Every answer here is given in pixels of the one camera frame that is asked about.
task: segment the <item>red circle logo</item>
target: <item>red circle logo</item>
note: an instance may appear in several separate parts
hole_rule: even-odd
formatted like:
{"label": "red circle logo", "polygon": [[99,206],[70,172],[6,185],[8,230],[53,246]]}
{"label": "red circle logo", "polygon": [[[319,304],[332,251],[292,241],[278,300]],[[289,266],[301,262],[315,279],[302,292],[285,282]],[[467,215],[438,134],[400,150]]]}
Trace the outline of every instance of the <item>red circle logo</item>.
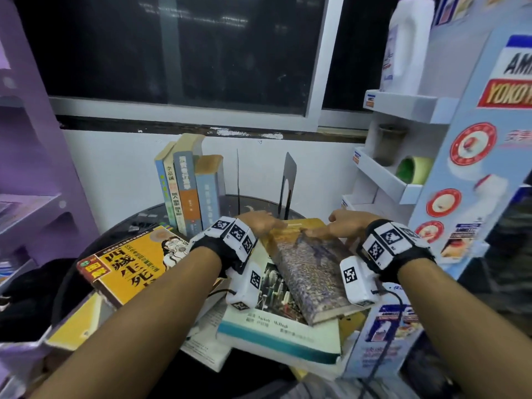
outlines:
{"label": "red circle logo", "polygon": [[443,189],[427,203],[427,214],[431,217],[444,217],[451,214],[462,201],[462,194],[456,189]]}
{"label": "red circle logo", "polygon": [[496,141],[497,129],[491,123],[473,124],[453,141],[451,161],[461,167],[479,162],[489,154]]}
{"label": "red circle logo", "polygon": [[416,234],[431,244],[442,236],[443,229],[440,221],[427,221],[416,228]]}

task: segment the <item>blue display stand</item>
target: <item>blue display stand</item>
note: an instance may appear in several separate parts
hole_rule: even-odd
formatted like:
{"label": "blue display stand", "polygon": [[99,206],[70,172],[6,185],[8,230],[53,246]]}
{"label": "blue display stand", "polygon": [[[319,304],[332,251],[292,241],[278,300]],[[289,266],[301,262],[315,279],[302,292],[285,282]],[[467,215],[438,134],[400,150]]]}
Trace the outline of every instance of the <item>blue display stand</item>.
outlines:
{"label": "blue display stand", "polygon": [[[367,91],[373,120],[366,143],[355,148],[353,192],[342,200],[345,208],[408,224],[455,279],[485,254],[485,238],[532,168],[532,7],[528,0],[470,1],[442,0],[436,12],[424,95]],[[409,129],[391,167],[372,158],[382,124]],[[407,156],[434,159],[424,185],[395,176]],[[386,295],[370,311],[346,377],[367,377],[389,339],[377,376],[396,375],[422,332],[402,288],[385,287],[406,308]],[[400,310],[403,320],[392,327]]]}

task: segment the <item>display stand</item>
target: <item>display stand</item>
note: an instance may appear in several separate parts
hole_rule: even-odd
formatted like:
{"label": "display stand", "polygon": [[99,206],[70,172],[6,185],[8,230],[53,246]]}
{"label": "display stand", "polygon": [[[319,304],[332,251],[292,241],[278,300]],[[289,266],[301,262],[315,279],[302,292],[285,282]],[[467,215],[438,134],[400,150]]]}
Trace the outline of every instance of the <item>display stand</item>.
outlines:
{"label": "display stand", "polygon": [[[61,257],[78,257],[99,233],[67,143],[48,101],[13,0],[0,0],[0,257],[31,259],[4,281]],[[0,397],[18,397],[38,342],[0,344]]]}
{"label": "display stand", "polygon": [[[426,95],[366,92],[372,122],[353,155],[353,191],[342,199],[347,209],[407,224],[455,279],[471,258],[485,254],[487,235],[532,168],[532,8],[528,0],[490,2],[475,0],[453,18],[462,13],[460,0],[442,0],[423,72]],[[408,128],[391,167],[373,159],[382,124]],[[434,159],[423,185],[395,175],[407,156]],[[422,332],[401,286],[385,287],[399,293],[406,308],[385,295],[371,309],[346,377],[367,377],[389,339],[394,342],[377,376],[396,375]]]}

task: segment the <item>tape roll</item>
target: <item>tape roll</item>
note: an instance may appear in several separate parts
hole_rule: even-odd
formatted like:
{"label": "tape roll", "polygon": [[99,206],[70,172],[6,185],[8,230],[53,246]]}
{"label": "tape roll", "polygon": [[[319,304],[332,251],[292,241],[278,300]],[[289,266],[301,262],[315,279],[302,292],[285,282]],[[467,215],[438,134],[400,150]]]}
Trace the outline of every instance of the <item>tape roll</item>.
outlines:
{"label": "tape roll", "polygon": [[409,156],[403,159],[395,175],[405,183],[423,185],[434,165],[434,158]]}

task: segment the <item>forearm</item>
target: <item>forearm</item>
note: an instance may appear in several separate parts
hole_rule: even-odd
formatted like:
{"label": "forearm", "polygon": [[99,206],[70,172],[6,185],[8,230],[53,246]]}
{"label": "forearm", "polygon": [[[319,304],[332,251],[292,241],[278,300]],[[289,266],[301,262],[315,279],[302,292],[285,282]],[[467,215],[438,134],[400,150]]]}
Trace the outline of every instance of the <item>forearm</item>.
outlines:
{"label": "forearm", "polygon": [[103,324],[31,399],[144,398],[181,347],[221,269],[197,248]]}
{"label": "forearm", "polygon": [[526,335],[428,260],[408,263],[398,278],[468,397],[530,395],[532,343]]}

